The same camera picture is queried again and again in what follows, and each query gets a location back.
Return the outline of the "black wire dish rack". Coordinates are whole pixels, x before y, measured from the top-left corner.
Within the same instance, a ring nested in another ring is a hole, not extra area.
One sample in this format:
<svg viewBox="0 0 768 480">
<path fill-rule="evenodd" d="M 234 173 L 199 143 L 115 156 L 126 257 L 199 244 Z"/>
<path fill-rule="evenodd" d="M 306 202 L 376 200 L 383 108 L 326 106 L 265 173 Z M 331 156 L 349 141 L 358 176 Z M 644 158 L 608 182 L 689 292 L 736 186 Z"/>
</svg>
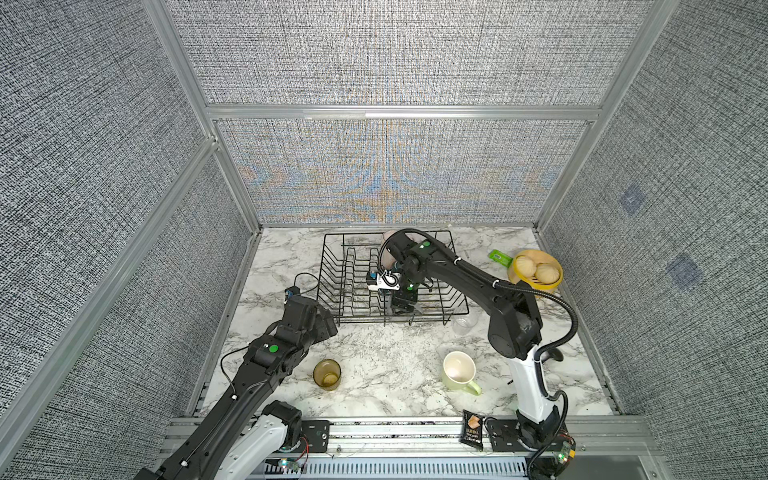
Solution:
<svg viewBox="0 0 768 480">
<path fill-rule="evenodd" d="M 377 231 L 324 236 L 317 300 L 339 324 L 420 323 L 443 325 L 469 314 L 467 297 L 444 281 L 423 284 L 402 278 L 396 264 L 379 276 L 384 234 Z"/>
</svg>

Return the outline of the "amber glass cup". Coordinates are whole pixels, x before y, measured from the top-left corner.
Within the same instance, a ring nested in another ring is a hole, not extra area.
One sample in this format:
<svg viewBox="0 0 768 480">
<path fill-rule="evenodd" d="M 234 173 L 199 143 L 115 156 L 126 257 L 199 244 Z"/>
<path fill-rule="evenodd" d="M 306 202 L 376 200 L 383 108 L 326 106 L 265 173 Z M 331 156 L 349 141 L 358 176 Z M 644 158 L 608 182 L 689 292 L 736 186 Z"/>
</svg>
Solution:
<svg viewBox="0 0 768 480">
<path fill-rule="evenodd" d="M 333 359 L 323 359 L 313 370 L 315 384 L 323 390 L 333 391 L 338 388 L 342 376 L 340 364 Z"/>
</svg>

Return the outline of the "clear glass cup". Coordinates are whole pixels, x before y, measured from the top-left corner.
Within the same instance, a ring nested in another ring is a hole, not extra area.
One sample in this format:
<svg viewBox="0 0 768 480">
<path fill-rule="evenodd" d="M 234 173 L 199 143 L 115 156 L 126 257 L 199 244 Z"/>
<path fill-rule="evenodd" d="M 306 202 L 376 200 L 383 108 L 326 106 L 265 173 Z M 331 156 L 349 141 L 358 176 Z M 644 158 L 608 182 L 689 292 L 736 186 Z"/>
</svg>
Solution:
<svg viewBox="0 0 768 480">
<path fill-rule="evenodd" d="M 457 336 L 470 334 L 479 324 L 480 316 L 477 312 L 469 312 L 466 315 L 454 315 L 450 319 L 452 331 Z"/>
</svg>

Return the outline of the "light green ceramic mug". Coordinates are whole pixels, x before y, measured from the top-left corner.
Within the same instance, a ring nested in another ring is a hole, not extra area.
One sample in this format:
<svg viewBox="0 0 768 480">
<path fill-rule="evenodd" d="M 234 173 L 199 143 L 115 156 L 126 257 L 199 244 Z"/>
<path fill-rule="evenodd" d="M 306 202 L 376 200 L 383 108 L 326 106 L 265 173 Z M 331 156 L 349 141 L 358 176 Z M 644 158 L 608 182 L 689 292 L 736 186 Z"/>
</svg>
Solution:
<svg viewBox="0 0 768 480">
<path fill-rule="evenodd" d="M 464 352 L 452 351 L 443 359 L 442 381 L 449 390 L 480 396 L 482 389 L 475 380 L 476 372 L 474 360 Z"/>
</svg>

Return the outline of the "pink ceramic mug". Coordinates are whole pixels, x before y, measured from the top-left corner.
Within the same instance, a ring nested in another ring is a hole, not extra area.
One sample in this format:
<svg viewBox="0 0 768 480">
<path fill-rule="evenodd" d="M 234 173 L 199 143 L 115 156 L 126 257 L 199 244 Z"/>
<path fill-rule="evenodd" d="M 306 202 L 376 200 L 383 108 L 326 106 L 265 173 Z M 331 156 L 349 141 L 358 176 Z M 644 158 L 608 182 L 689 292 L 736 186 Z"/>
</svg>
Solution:
<svg viewBox="0 0 768 480">
<path fill-rule="evenodd" d="M 383 241 L 381 245 L 383 251 L 381 253 L 380 265 L 384 270 L 391 270 L 396 262 L 396 258 L 388 250 L 390 244 L 387 242 L 387 240 L 395 233 L 396 230 L 389 230 L 383 234 Z"/>
</svg>

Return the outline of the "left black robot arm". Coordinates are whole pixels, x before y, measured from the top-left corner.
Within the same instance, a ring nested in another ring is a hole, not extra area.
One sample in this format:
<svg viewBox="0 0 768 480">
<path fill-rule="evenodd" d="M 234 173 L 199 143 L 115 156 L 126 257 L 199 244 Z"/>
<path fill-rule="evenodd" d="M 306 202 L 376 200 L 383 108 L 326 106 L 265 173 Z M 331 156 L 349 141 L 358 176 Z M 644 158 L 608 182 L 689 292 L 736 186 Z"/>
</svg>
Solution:
<svg viewBox="0 0 768 480">
<path fill-rule="evenodd" d="M 293 373 L 310 347 L 338 333 L 332 313 L 301 294 L 284 303 L 283 316 L 246 349 L 219 401 L 191 436 L 161 466 L 137 479 L 212 479 L 264 401 Z"/>
</svg>

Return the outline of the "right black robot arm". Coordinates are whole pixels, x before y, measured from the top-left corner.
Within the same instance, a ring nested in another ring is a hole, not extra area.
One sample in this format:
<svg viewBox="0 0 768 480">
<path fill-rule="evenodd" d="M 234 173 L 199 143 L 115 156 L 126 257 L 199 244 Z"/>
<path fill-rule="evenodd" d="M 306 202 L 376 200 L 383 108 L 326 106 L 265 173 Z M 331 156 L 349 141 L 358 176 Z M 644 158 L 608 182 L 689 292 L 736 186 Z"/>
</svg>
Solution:
<svg viewBox="0 0 768 480">
<path fill-rule="evenodd" d="M 523 282 L 512 284 L 481 270 L 434 236 L 417 229 L 394 232 L 384 240 L 378 257 L 385 253 L 394 258 L 394 264 L 388 268 L 379 262 L 379 274 L 388 277 L 398 273 L 403 287 L 427 280 L 444 282 L 486 312 L 488 342 L 510 365 L 521 441 L 529 449 L 549 447 L 565 424 L 568 398 L 562 390 L 549 392 L 543 364 L 576 336 L 579 320 L 575 310 L 554 294 Z M 568 332 L 547 344 L 542 342 L 539 297 L 558 304 L 570 318 Z"/>
</svg>

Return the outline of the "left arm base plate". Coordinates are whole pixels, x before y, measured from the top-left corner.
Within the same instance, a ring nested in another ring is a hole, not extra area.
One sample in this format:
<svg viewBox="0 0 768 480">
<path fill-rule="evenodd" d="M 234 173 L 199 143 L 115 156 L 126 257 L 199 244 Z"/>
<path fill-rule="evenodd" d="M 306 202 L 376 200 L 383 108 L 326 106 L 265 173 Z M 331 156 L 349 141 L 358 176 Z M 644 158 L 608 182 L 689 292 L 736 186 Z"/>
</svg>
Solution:
<svg viewBox="0 0 768 480">
<path fill-rule="evenodd" d="M 330 440 L 330 427 L 327 420 L 308 420 L 301 423 L 300 453 L 326 453 Z"/>
</svg>

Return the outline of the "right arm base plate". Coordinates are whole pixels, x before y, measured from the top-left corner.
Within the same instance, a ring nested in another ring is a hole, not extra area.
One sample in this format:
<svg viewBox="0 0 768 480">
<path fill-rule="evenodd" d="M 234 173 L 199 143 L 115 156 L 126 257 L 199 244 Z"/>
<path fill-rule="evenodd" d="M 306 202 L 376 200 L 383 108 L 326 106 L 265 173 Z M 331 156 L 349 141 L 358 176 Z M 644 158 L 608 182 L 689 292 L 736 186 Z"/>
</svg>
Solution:
<svg viewBox="0 0 768 480">
<path fill-rule="evenodd" d="M 519 435 L 519 422 L 515 419 L 486 418 L 484 426 L 493 452 L 527 452 Z"/>
</svg>

